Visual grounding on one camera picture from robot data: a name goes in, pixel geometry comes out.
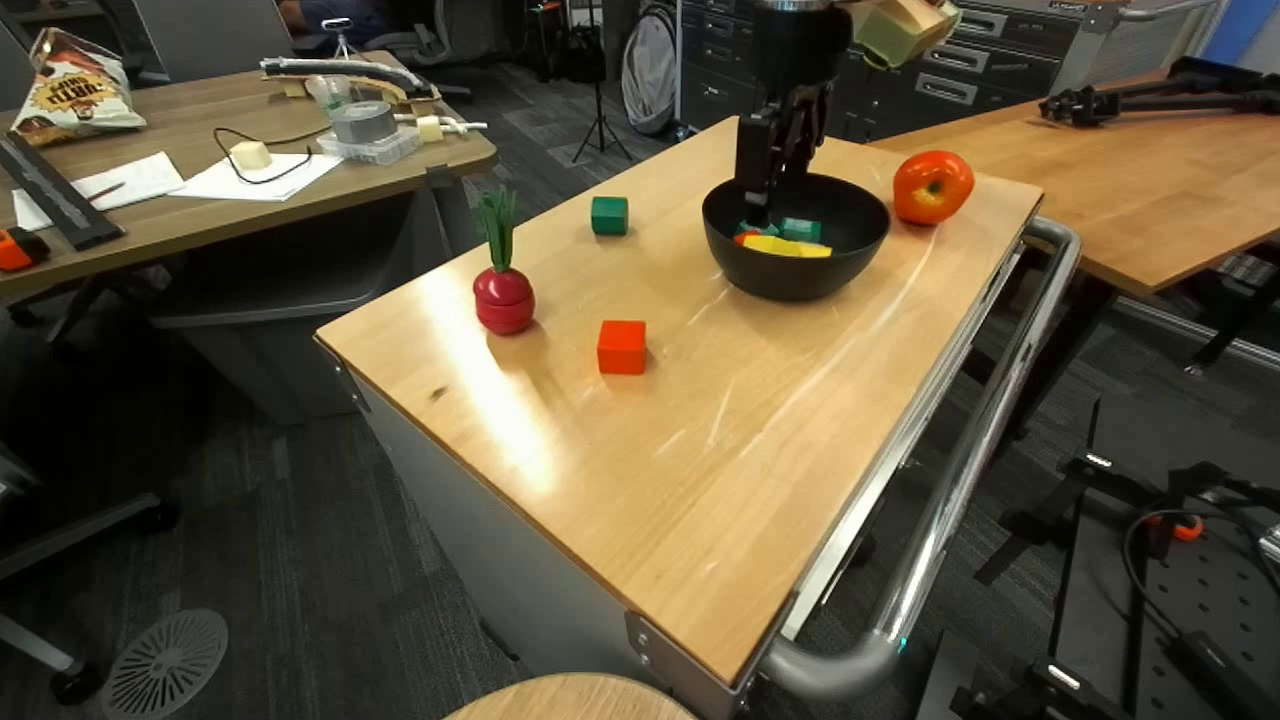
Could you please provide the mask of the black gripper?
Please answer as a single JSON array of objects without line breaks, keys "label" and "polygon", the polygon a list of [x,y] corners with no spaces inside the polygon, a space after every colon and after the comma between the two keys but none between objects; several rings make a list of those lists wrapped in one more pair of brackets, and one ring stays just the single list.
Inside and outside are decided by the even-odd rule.
[{"label": "black gripper", "polygon": [[795,84],[737,124],[737,189],[749,198],[795,190],[823,143],[827,86]]}]

